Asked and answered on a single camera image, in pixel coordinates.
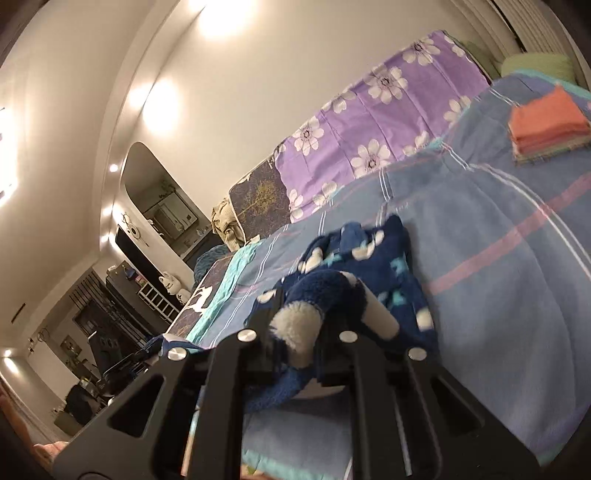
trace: black metal frame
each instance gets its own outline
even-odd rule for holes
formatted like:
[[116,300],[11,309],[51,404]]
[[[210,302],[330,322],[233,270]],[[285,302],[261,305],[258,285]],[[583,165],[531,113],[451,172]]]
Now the black metal frame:
[[[190,423],[207,384],[187,478],[236,480],[243,392],[276,375],[267,327],[278,306],[256,312],[249,332],[213,350],[176,350],[159,360],[57,457],[55,478],[182,478]],[[538,476],[534,455],[438,362],[386,358],[368,338],[351,332],[341,340],[341,331],[324,330],[316,355],[323,385],[349,387],[354,478],[405,478],[410,470],[425,479]]]

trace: white flower pattern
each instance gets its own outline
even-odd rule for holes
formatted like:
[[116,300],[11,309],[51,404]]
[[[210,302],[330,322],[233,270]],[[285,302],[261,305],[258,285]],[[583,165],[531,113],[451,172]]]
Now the white flower pattern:
[[324,204],[332,198],[332,196],[336,193],[336,187],[336,183],[332,180],[322,184],[322,193],[319,193],[312,197],[312,202],[316,204],[316,207],[314,207],[312,213],[314,213],[317,210],[320,210],[320,208],[324,206]]
[[421,66],[433,63],[433,55],[439,55],[441,50],[434,45],[429,37],[423,37],[410,45],[410,48],[402,54],[406,63],[413,63],[415,60]]
[[429,134],[423,130],[421,134],[414,139],[414,145],[407,145],[402,149],[403,153],[410,157],[414,155],[417,151],[424,148],[429,143]]
[[304,215],[304,212],[300,208],[300,205],[304,202],[304,197],[302,195],[298,195],[296,189],[292,189],[289,194],[289,200],[290,220],[291,223],[296,223]]
[[279,156],[285,151],[287,150],[287,147],[285,146],[285,142],[280,143],[279,145],[277,145],[275,147],[275,150],[273,150],[273,153],[267,158],[267,163],[269,164],[269,166],[271,168],[274,168],[274,164],[277,161],[277,159],[279,158]]
[[454,42],[447,35],[444,35],[443,38],[445,39],[445,41],[447,43],[452,44],[452,52],[454,52],[460,58],[466,57],[466,60],[472,63],[472,61],[470,60],[470,55],[466,55],[466,52],[463,48],[461,48],[459,45],[457,45],[456,42]]
[[347,100],[355,100],[355,98],[357,97],[353,92],[351,92],[351,87],[352,85],[349,85],[345,90],[340,92],[330,102],[325,103],[322,107],[322,110],[328,112],[330,110],[330,107],[332,107],[335,113],[341,113],[343,110],[347,110]]
[[390,165],[390,150],[387,145],[380,146],[376,139],[371,139],[367,147],[360,145],[357,149],[358,157],[351,159],[351,166],[355,169],[353,174],[356,179],[367,175],[380,167]]
[[324,130],[320,128],[320,122],[313,116],[304,125],[292,135],[295,138],[294,147],[300,151],[304,156],[308,156],[310,149],[318,150],[318,139],[324,135]]
[[450,122],[450,125],[453,125],[458,118],[460,118],[460,114],[463,110],[467,109],[470,106],[470,99],[463,95],[460,97],[460,101],[458,102],[456,99],[449,100],[449,108],[451,111],[445,112],[443,114],[443,118]]
[[392,101],[392,97],[398,100],[402,98],[402,90],[408,87],[408,82],[402,77],[402,70],[393,67],[390,70],[386,65],[380,64],[373,69],[371,75],[364,79],[369,85],[368,93],[371,98],[378,98],[386,105]]
[[382,243],[382,241],[384,241],[384,236],[384,231],[378,230],[377,232],[375,232],[375,235],[370,243],[365,245],[364,241],[364,243],[362,243],[360,246],[355,247],[351,250],[351,255],[353,255],[353,258],[355,260],[367,260],[374,254],[375,248],[379,246]]

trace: pillow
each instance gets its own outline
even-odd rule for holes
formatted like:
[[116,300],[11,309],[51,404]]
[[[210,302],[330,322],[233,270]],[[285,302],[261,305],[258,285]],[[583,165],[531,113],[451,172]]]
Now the pillow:
[[573,63],[565,55],[559,53],[521,53],[507,57],[501,66],[501,76],[506,77],[515,70],[529,69],[544,73],[573,85],[577,84],[574,77]]
[[290,201],[273,155],[236,183],[229,197],[247,242],[290,223]]

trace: blue blanket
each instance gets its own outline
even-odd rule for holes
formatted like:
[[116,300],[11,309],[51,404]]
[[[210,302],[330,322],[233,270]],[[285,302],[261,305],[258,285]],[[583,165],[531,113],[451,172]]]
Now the blue blanket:
[[[396,213],[410,233],[443,365],[539,458],[555,452],[591,403],[591,154],[517,167],[507,134],[511,107],[552,88],[526,73],[500,79],[440,141],[279,229],[259,246],[200,346],[243,328],[254,299],[296,270],[313,238],[349,221],[379,226]],[[591,118],[589,93],[567,90]],[[256,451],[271,474],[342,477],[348,417],[326,416],[331,401],[292,401],[249,417],[245,459],[254,462]]]

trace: dark patterned pillow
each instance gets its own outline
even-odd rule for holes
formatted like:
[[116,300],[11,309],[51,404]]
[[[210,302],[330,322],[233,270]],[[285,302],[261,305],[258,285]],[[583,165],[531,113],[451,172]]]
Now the dark patterned pillow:
[[230,189],[230,202],[246,240],[268,237],[290,223],[290,201],[274,158],[270,156]]

